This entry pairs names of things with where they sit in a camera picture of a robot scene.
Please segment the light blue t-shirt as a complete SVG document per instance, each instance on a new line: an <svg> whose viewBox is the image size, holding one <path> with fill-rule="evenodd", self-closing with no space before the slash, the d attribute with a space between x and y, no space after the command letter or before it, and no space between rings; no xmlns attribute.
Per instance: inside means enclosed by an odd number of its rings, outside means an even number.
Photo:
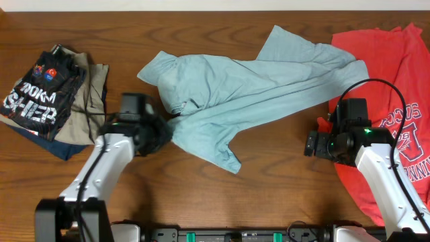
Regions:
<svg viewBox="0 0 430 242"><path fill-rule="evenodd" d="M340 96L368 77L366 64L330 44L274 26L255 60L159 52L138 73L173 115L173 143L231 173L234 136Z"/></svg>

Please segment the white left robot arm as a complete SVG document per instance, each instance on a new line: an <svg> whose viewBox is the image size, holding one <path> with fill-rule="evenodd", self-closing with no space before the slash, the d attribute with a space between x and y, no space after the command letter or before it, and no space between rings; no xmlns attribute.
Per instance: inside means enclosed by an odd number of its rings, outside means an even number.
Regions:
<svg viewBox="0 0 430 242"><path fill-rule="evenodd" d="M125 167L137 155L157 152L172 131L157 114L119 113L101 127L94 150L73 182L35 209L36 241L141 241L136 224L113 225L106 203Z"/></svg>

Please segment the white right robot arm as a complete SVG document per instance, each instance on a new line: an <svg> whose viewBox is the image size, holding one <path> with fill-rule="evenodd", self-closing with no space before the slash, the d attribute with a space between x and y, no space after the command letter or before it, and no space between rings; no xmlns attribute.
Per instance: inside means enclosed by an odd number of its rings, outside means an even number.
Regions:
<svg viewBox="0 0 430 242"><path fill-rule="evenodd" d="M357 168L382 214L388 241L429 240L429 210L404 172L388 129L351 127L336 135L311 131L304 155Z"/></svg>

